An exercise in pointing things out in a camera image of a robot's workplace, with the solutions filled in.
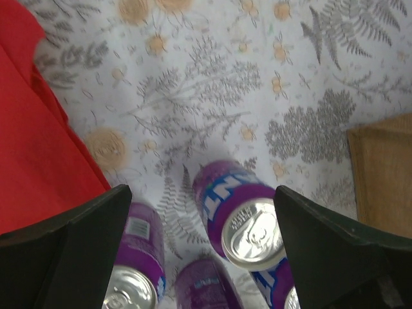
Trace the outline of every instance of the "can lid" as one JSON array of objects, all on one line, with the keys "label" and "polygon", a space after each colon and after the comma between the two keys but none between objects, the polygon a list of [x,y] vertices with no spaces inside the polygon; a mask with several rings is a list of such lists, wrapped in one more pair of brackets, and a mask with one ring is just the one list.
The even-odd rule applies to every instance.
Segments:
[{"label": "can lid", "polygon": [[156,305],[149,278],[130,267],[113,267],[102,309],[155,309]]},{"label": "can lid", "polygon": [[227,259],[240,268],[257,272],[276,266],[286,252],[273,201],[241,204],[226,220],[221,244]]},{"label": "can lid", "polygon": [[285,309],[301,309],[295,287],[290,290],[288,296],[286,297]]}]

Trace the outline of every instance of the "black plastic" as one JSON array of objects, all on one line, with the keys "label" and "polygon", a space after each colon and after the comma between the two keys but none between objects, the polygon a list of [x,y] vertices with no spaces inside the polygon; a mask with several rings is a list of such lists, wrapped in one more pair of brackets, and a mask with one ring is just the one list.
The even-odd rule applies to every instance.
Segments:
[{"label": "black plastic", "polygon": [[0,308],[101,308],[131,203],[119,185],[0,236]]},{"label": "black plastic", "polygon": [[389,278],[412,308],[412,239],[342,216],[285,186],[274,198],[302,309],[390,308],[378,279]]}]

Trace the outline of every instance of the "soda can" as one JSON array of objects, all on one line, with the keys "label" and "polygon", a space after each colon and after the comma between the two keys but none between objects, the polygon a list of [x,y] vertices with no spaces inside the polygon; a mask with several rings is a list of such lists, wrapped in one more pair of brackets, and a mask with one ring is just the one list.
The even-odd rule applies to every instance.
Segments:
[{"label": "soda can", "polygon": [[178,309],[244,309],[225,266],[215,257],[188,264],[174,284]]},{"label": "soda can", "polygon": [[194,199],[213,249],[249,271],[286,256],[277,224],[275,190],[238,162],[215,161],[193,181]]},{"label": "soda can", "polygon": [[165,291],[163,226],[146,202],[132,203],[103,309],[154,309]]},{"label": "soda can", "polygon": [[300,309],[292,271],[286,257],[278,266],[251,272],[253,280],[271,309]]}]

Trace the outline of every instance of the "blue lettering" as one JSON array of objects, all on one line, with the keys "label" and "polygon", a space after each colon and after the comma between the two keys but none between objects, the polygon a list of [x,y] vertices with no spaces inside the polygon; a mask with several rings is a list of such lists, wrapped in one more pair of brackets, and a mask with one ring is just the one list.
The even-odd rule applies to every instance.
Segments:
[{"label": "blue lettering", "polygon": [[219,278],[217,277],[212,277],[212,278],[205,278],[205,279],[201,279],[199,281],[196,281],[194,283],[194,287],[197,288],[201,288],[203,286],[207,286],[207,285],[217,285],[219,283]]},{"label": "blue lettering", "polygon": [[262,293],[266,303],[269,305],[269,308],[273,308],[273,291],[277,285],[275,272],[265,270],[262,272],[252,272],[251,274],[257,288]]},{"label": "blue lettering", "polygon": [[213,186],[205,191],[203,197],[203,209],[207,218],[213,221],[220,204],[232,196],[234,189],[250,183],[263,182],[248,172],[224,175],[214,181]]}]

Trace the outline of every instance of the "white floral tablecloth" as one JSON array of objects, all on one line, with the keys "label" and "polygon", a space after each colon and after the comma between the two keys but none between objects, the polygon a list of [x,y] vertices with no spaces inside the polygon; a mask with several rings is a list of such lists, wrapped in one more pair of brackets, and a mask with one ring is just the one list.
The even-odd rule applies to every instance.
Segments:
[{"label": "white floral tablecloth", "polygon": [[[168,291],[210,250],[191,180],[233,157],[356,218],[345,131],[412,111],[408,0],[20,0],[35,63],[112,185],[165,223]],[[265,308],[228,265],[245,308]]]}]

